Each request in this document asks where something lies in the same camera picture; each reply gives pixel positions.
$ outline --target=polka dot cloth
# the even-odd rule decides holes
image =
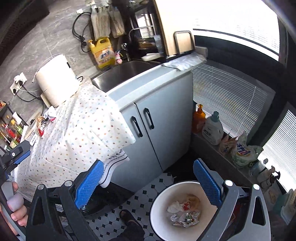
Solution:
[[[136,140],[116,103],[85,78],[79,90],[56,108],[57,118],[38,138],[18,167],[19,191],[32,201],[37,186],[61,186],[87,171],[96,159],[106,162]]]

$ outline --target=gray tile wall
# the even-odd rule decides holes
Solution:
[[[13,97],[9,88],[16,75],[24,72],[28,79],[25,87],[28,90],[38,89],[33,94],[40,96],[39,85],[37,81],[32,83],[32,79],[38,67],[51,55],[63,53],[76,75],[95,65],[91,52],[83,53],[79,40],[72,35],[72,24],[77,17],[76,10],[80,8],[84,11],[89,10],[89,7],[85,6],[85,1],[46,0],[46,2],[49,4],[50,14],[14,47],[0,66],[0,98],[9,101],[12,110],[20,114],[24,120],[28,120],[41,106],[41,101],[36,99],[27,103],[17,96]],[[82,34],[88,20],[88,14],[78,19],[75,25],[77,33]],[[89,27],[86,28],[84,36],[86,40],[90,39]],[[32,99],[32,96],[23,91],[19,91],[18,95],[25,100]]]

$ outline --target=yellow detergent bottle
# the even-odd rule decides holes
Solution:
[[[96,45],[89,40],[91,52],[98,63],[100,69],[115,64],[115,54],[112,49],[109,38],[101,38],[97,41]]]

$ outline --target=orange bottle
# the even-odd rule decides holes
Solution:
[[[192,117],[192,132],[197,134],[205,124],[205,113],[202,111],[202,105],[198,105],[198,110],[193,113]]]

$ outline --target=window blinds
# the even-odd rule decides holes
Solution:
[[[206,117],[219,112],[223,129],[230,136],[250,133],[267,99],[267,93],[229,72],[201,65],[192,70],[193,100],[203,105]]]
[[[261,0],[207,0],[194,4],[199,11],[194,16],[193,29],[239,36],[279,53],[277,15]]]
[[[267,168],[274,166],[281,172],[280,183],[289,189],[296,188],[296,116],[288,110],[284,119],[263,146],[258,160],[268,158]]]

